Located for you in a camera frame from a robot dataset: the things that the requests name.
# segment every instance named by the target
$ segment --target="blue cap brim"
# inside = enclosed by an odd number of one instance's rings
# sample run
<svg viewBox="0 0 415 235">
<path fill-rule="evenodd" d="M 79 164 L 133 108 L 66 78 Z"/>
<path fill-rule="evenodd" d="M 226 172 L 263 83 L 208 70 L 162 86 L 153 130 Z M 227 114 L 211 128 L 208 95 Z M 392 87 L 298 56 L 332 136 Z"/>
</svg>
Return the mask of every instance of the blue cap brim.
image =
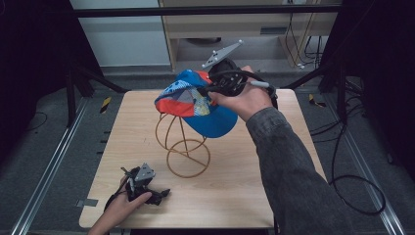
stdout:
<svg viewBox="0 0 415 235">
<path fill-rule="evenodd" d="M 236 124 L 238 116 L 231 110 L 218 106 L 207 116 L 183 118 L 194 130 L 207 138 L 218 138 L 227 134 Z"/>
</svg>

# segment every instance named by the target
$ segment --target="wire hat stand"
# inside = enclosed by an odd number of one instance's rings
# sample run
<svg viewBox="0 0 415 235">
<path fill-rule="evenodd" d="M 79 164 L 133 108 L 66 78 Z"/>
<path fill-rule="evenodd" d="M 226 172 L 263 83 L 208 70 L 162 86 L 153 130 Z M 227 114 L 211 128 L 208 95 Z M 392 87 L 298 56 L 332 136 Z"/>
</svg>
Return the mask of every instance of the wire hat stand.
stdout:
<svg viewBox="0 0 415 235">
<path fill-rule="evenodd" d="M 156 126 L 156 138 L 167 150 L 167 167 L 179 177 L 192 178 L 201 175 L 208 168 L 210 150 L 205 145 L 207 140 L 205 136 L 198 134 L 201 140 L 193 136 L 188 137 L 186 131 L 182 117 L 160 114 Z"/>
</svg>

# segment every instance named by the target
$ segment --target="metal rod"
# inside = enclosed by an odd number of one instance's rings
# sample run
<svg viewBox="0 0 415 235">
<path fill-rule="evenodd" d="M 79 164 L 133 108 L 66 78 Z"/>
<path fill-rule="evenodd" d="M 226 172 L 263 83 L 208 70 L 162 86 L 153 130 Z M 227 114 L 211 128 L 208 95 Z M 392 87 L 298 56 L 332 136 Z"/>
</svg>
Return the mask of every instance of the metal rod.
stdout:
<svg viewBox="0 0 415 235">
<path fill-rule="evenodd" d="M 46 193 L 48 192 L 49 186 L 55 178 L 55 174 L 57 173 L 59 165 L 61 164 L 62 159 L 64 158 L 67 152 L 70 141 L 72 140 L 72 137 L 76 132 L 79 123 L 85 113 L 85 108 L 87 104 L 88 100 L 82 98 L 78 107 L 78 115 L 76 119 L 74 120 L 73 124 L 70 127 L 68 127 L 65 131 L 64 136 L 61 139 L 61 142 L 59 143 L 54 155 L 52 156 L 51 161 L 49 162 L 45 172 L 42 175 L 42 178 L 37 184 L 36 189 L 31 195 L 31 198 L 28 201 L 26 207 L 24 208 L 18 221 L 15 223 L 12 229 L 12 235 L 24 235 L 28 231 L 31 223 L 33 222 L 34 217 L 37 214 L 37 211 L 40 208 L 40 205 L 43 202 L 43 199 L 46 196 Z"/>
<path fill-rule="evenodd" d="M 150 17 L 185 15 L 233 15 L 233 14 L 279 14 L 279 13 L 336 13 L 358 6 L 342 4 L 323 5 L 254 5 L 254 6 L 201 6 L 121 9 L 81 9 L 73 11 L 46 12 L 53 17 L 106 18 Z"/>
</svg>

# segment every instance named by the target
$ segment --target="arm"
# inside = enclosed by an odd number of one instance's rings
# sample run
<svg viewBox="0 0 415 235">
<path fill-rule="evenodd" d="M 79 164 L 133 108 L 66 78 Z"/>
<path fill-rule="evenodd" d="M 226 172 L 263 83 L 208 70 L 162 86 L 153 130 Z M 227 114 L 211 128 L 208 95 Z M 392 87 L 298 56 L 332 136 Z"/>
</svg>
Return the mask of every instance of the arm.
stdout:
<svg viewBox="0 0 415 235">
<path fill-rule="evenodd" d="M 304 145 L 272 107 L 266 91 L 247 85 L 237 97 L 209 96 L 247 123 L 262 184 L 282 234 L 353 233 L 346 206 L 315 171 Z"/>
<path fill-rule="evenodd" d="M 152 193 L 147 192 L 140 197 L 129 202 L 128 195 L 123 186 L 123 192 L 110 203 L 105 212 L 95 222 L 89 230 L 88 235 L 104 235 L 108 234 L 111 229 L 122 223 L 129 215 L 143 205 L 152 197 Z"/>
</svg>

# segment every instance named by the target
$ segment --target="gray floor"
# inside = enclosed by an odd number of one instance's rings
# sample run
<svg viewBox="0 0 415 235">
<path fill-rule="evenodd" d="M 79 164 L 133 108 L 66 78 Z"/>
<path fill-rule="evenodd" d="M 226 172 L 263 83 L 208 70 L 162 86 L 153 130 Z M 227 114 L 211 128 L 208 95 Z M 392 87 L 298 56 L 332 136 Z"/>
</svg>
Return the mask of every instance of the gray floor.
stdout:
<svg viewBox="0 0 415 235">
<path fill-rule="evenodd" d="M 231 58 L 238 66 L 251 65 L 255 71 L 263 75 L 265 80 L 275 86 L 287 85 L 314 69 L 313 64 L 303 70 L 291 68 L 282 53 L 282 45 L 275 39 L 275 37 L 244 38 L 245 45 Z M 197 40 L 182 40 L 176 70 L 198 70 L 210 56 L 211 50 L 220 49 L 235 41 L 236 38 L 222 38 L 219 43 L 209 44 Z M 166 72 L 164 75 L 146 74 L 109 77 L 109 79 L 129 89 L 156 89 L 165 88 L 174 78 L 173 74 L 174 72 Z M 296 92 L 310 130 L 336 120 L 330 107 L 322 108 L 309 103 L 310 93 L 315 95 L 317 102 L 326 104 L 330 104 L 336 95 L 335 91 L 324 95 L 318 94 L 315 89 L 318 81 L 319 78 L 315 78 Z M 108 131 L 112 129 L 122 100 L 122 94 L 116 94 L 98 83 L 93 83 L 93 85 L 96 91 L 92 98 L 80 98 L 77 95 L 77 104 L 86 103 L 85 115 L 29 227 L 32 234 L 64 234 L 64 232 L 75 234 L 86 231 L 78 225 L 82 208 L 77 207 L 76 203 L 87 197 L 102 152 L 105 150 L 105 140 L 109 138 Z M 112 97 L 109 108 L 104 114 L 100 114 L 101 105 L 109 96 Z M 349 109 L 358 104 L 358 100 L 350 101 Z M 1 169 L 0 233 L 2 231 L 4 234 L 9 234 L 23 213 L 23 209 L 64 135 L 68 121 L 65 89 L 43 97 L 38 102 L 37 112 L 38 114 L 28 127 L 28 129 L 33 129 L 24 134 L 12 153 L 9 165 Z M 358 148 L 358 154 L 363 156 L 371 173 L 377 179 L 378 185 L 384 191 L 389 202 L 389 209 L 396 216 L 395 221 L 400 222 L 406 234 L 415 234 L 414 182 L 401 166 L 388 164 L 387 153 L 382 142 L 379 141 L 370 121 L 363 114 L 364 109 L 358 109 L 350 115 L 347 131 L 351 137 L 342 138 L 336 156 L 335 173 L 336 175 L 360 174 L 353 156 L 356 153 L 350 149 L 350 145 L 354 143 Z M 313 136 L 313 140 L 335 138 L 339 131 L 340 129 L 335 127 L 324 134 Z M 335 142 L 315 143 L 328 179 L 331 178 L 331 161 Z M 369 211 L 375 209 L 373 199 L 368 194 L 368 188 L 362 182 L 344 180 L 338 183 L 338 187 L 345 197 L 358 208 Z M 363 215 L 353 210 L 350 210 L 350 213 L 359 234 L 404 234 L 399 231 L 395 233 L 388 231 L 385 221 L 389 218 L 385 218 L 384 213 L 375 216 Z"/>
</svg>

